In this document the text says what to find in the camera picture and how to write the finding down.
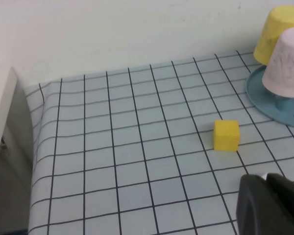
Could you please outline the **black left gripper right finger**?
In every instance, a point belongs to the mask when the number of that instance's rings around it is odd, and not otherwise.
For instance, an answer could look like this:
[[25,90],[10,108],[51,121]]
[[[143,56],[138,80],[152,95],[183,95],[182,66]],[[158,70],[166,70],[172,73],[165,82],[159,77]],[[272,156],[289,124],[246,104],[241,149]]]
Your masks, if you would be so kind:
[[277,197],[285,220],[294,227],[294,183],[276,173],[269,173],[266,182]]

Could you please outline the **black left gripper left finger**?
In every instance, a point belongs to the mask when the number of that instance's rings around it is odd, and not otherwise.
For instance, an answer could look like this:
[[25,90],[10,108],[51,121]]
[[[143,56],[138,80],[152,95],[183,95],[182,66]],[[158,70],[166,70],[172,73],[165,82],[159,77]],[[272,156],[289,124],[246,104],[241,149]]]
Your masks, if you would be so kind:
[[241,235],[294,235],[266,179],[244,175],[240,180],[236,218]]

